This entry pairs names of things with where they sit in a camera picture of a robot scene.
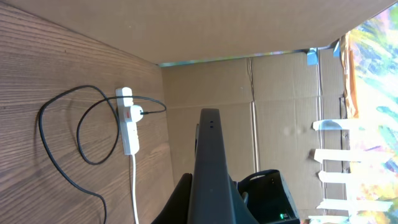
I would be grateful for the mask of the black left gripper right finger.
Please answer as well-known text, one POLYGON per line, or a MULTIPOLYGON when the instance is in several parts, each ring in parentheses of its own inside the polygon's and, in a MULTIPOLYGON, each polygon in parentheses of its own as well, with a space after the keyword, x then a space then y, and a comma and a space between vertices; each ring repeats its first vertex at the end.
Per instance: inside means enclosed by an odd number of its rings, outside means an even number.
POLYGON ((247 205, 244 203, 241 195, 237 190, 237 186, 228 175, 228 217, 227 223, 232 224, 258 224, 258 221, 253 217, 247 205))

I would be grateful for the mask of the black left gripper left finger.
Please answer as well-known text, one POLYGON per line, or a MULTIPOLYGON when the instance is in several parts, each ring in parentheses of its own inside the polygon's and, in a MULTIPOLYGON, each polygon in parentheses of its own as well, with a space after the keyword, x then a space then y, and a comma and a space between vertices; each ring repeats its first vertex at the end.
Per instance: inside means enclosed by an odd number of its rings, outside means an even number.
POLYGON ((186 224, 192 186, 192 174, 182 175, 170 198, 152 224, 186 224))

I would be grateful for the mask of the blue Galaxy smartphone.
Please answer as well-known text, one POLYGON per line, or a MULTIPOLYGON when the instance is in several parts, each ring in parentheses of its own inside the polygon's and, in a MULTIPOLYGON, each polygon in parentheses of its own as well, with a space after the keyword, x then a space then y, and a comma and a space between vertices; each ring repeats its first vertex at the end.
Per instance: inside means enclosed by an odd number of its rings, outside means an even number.
POLYGON ((203 109, 195 151, 188 223, 234 222, 220 111, 203 109))

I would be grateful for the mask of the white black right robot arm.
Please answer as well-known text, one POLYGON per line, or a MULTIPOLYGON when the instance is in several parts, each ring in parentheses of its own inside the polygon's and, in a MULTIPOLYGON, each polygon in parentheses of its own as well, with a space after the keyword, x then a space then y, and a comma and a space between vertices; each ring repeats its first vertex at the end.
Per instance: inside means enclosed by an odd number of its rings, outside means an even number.
POLYGON ((300 224, 297 207, 279 170, 251 174, 237 183, 237 190, 258 223, 300 224))

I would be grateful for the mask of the white power strip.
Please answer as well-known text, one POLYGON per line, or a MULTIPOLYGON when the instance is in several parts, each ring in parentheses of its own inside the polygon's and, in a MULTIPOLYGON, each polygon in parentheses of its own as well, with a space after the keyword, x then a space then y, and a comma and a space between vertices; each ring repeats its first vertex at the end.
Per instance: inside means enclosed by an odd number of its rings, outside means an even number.
POLYGON ((132 89, 129 87, 117 88, 117 107, 122 134, 123 149, 125 155, 133 156, 139 150, 139 137, 137 134, 137 123, 126 123, 123 119, 123 109, 126 106, 134 105, 132 89))

